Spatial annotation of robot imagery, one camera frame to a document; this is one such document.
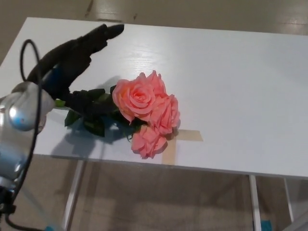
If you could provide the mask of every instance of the white metal leg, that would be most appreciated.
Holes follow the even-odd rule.
[[[250,182],[251,203],[252,203],[255,231],[261,231],[261,218],[260,218],[256,177],[250,175],[249,182]]]
[[[85,161],[79,160],[77,163],[71,190],[70,190],[67,202],[66,202],[65,212],[63,216],[62,227],[65,230],[69,228],[68,226],[74,214],[73,209],[77,201],[77,197],[78,197],[77,193],[78,193],[79,186],[81,183],[82,172],[83,172],[84,166],[85,166]]]
[[[288,184],[287,184],[287,179],[286,178],[284,178],[284,187],[285,187],[285,193],[286,193],[287,200],[288,200],[290,219],[291,219],[291,222],[293,222],[294,221],[294,215],[293,215],[293,211],[292,211],[290,193],[289,193],[289,190],[288,190]]]
[[[21,188],[21,192],[24,194],[26,199],[33,205],[37,210],[38,214],[48,223],[49,226],[53,227],[55,231],[64,231],[64,229],[58,225],[53,218],[45,212],[41,204],[35,199],[35,197],[30,193],[25,186]]]

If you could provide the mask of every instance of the beige floor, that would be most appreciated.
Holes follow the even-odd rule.
[[[307,0],[0,0],[0,63],[27,16],[306,35],[307,15]],[[59,221],[75,167],[75,161],[36,156],[26,180]],[[280,231],[290,223],[283,182],[257,181],[262,218]],[[45,227],[22,195],[17,205],[14,221]],[[71,230],[251,231],[248,179],[88,163]]]

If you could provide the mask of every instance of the tape strip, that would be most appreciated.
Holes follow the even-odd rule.
[[[168,145],[163,152],[162,164],[175,165],[175,157],[177,151],[177,140],[179,141],[200,141],[203,142],[200,131],[197,130],[177,130],[176,134],[171,134],[168,139]]]

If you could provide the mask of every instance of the black cable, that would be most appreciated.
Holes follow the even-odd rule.
[[[21,175],[21,178],[20,178],[20,181],[15,189],[15,192],[14,192],[14,196],[13,196],[13,202],[15,201],[17,195],[19,194],[19,191],[20,189],[22,188],[23,184],[24,184],[24,181],[25,181],[25,178],[26,178],[26,175],[28,173],[28,170],[29,170],[29,167],[30,167],[30,164],[31,164],[31,161],[32,161],[32,157],[33,157],[33,152],[34,152],[34,148],[35,148],[35,145],[36,145],[36,141],[37,141],[37,136],[38,136],[38,131],[39,131],[39,122],[40,122],[40,111],[41,111],[41,101],[42,101],[42,83],[41,83],[41,68],[40,68],[40,58],[39,58],[39,52],[38,52],[38,49],[35,45],[35,43],[30,40],[30,39],[27,39],[26,41],[24,41],[23,43],[23,46],[21,48],[21,51],[20,51],[20,70],[21,70],[21,75],[22,75],[22,78],[25,79],[25,75],[24,75],[24,72],[23,72],[23,66],[24,66],[24,63],[23,63],[23,56],[24,56],[24,52],[25,52],[25,49],[26,49],[26,46],[28,44],[31,44],[32,47],[33,47],[33,50],[34,50],[34,53],[35,53],[35,58],[36,58],[36,61],[38,63],[38,106],[37,106],[37,112],[36,112],[36,118],[35,118],[35,125],[34,125],[34,134],[33,134],[33,139],[32,139],[32,144],[31,144],[31,148],[30,148],[30,153],[29,153],[29,156],[28,156],[28,159],[27,159],[27,162],[25,164],[25,169]]]
[[[29,153],[27,162],[25,164],[25,169],[24,169],[24,171],[23,171],[23,173],[20,177],[20,181],[19,181],[19,183],[16,186],[16,189],[14,191],[12,204],[14,203],[17,195],[19,194],[19,192],[20,192],[20,190],[21,190],[21,188],[22,188],[22,186],[25,182],[25,179],[26,179],[26,176],[27,176],[27,173],[28,173],[31,161],[32,161],[33,152],[34,152],[34,148],[35,148],[36,141],[37,141],[37,136],[38,136],[38,133],[39,133],[38,128],[39,128],[41,101],[42,101],[42,83],[41,83],[42,78],[41,78],[41,68],[40,68],[40,62],[39,62],[40,61],[39,52],[38,52],[38,49],[37,49],[35,43],[30,39],[27,39],[23,43],[23,46],[22,46],[21,51],[20,51],[20,59],[19,59],[20,63],[19,63],[19,65],[20,65],[21,77],[22,77],[23,81],[26,81],[26,77],[24,75],[24,53],[25,53],[26,46],[28,44],[32,45],[34,53],[35,53],[35,58],[36,58],[36,61],[38,63],[38,68],[37,68],[37,70],[38,70],[38,73],[37,73],[37,75],[38,75],[37,76],[38,77],[38,107],[37,107],[37,111],[36,111],[34,134],[33,134],[32,144],[31,144],[31,148],[30,148],[30,153]],[[34,229],[34,228],[27,228],[27,227],[15,225],[13,222],[10,221],[9,214],[5,215],[5,221],[13,229],[17,229],[17,230],[21,230],[21,231],[42,231],[42,230],[38,230],[38,229]]]
[[[38,230],[38,229],[34,229],[34,228],[27,228],[27,227],[15,225],[13,222],[11,222],[11,220],[9,218],[9,215],[5,215],[5,222],[9,226],[11,226],[13,229],[16,229],[16,230],[22,230],[22,231],[43,231],[43,230]]]

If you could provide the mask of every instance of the table top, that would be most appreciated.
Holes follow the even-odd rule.
[[[19,51],[33,39],[41,55],[102,22],[27,18],[0,67],[4,96],[21,81]],[[25,70],[35,65],[25,53]],[[92,56],[71,86],[111,86],[140,72],[161,73],[175,94],[181,129],[203,142],[177,141],[175,166],[212,171],[308,177],[308,37],[268,33],[126,25]],[[67,111],[53,110],[35,153],[63,158],[162,164],[143,160],[116,130],[100,139],[64,127]]]

